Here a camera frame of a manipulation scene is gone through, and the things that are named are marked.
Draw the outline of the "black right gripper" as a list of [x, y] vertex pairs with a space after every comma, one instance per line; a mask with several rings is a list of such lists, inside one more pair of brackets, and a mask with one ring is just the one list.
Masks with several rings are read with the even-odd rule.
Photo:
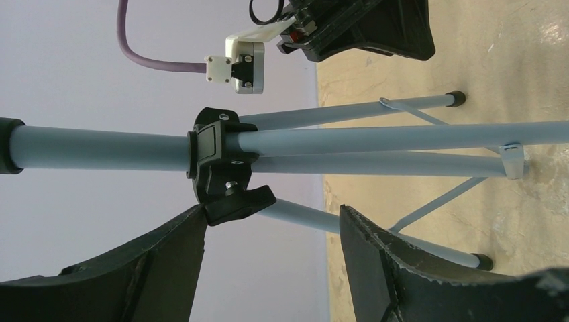
[[295, 22], [277, 48], [313, 62], [350, 49], [420, 61], [435, 54], [428, 1], [290, 1], [284, 16]]

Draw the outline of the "light blue music stand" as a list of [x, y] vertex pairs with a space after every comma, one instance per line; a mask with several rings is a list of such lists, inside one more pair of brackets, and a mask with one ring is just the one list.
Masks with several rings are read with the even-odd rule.
[[426, 110], [458, 107], [462, 91], [239, 116], [204, 108], [185, 136], [26, 125], [1, 119], [1, 173], [27, 168], [184, 172], [211, 226], [255, 213], [337, 233], [335, 215], [249, 188], [254, 173], [462, 177], [396, 222], [404, 228], [484, 180], [519, 180], [524, 148], [568, 141], [567, 121], [450, 125]]

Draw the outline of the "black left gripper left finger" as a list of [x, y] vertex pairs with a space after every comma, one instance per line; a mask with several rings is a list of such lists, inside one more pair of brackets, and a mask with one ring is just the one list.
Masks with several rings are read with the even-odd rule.
[[56, 276], [1, 283], [2, 321], [188, 321], [207, 222], [194, 206]]

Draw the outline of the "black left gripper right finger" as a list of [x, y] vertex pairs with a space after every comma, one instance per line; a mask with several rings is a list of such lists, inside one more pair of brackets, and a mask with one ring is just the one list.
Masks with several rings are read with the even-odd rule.
[[567, 321], [568, 269], [521, 276], [462, 266], [340, 207], [339, 231], [357, 321]]

